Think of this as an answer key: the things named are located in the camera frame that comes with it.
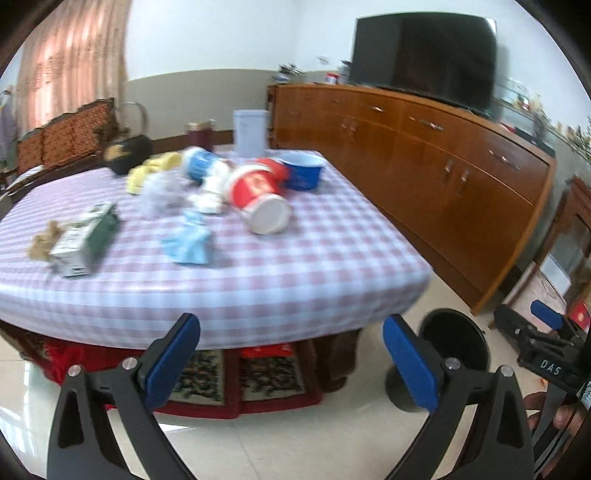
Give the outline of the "right hand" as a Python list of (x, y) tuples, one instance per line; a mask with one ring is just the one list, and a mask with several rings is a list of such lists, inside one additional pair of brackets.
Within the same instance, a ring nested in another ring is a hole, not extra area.
[[(531, 393), (524, 397), (524, 405), (527, 411), (536, 410), (535, 414), (528, 417), (528, 424), (533, 430), (539, 423), (541, 410), (546, 400), (545, 392)], [(571, 437), (575, 437), (583, 424), (588, 411), (578, 403), (573, 405), (560, 406), (553, 418), (554, 426), (559, 430), (566, 430)]]

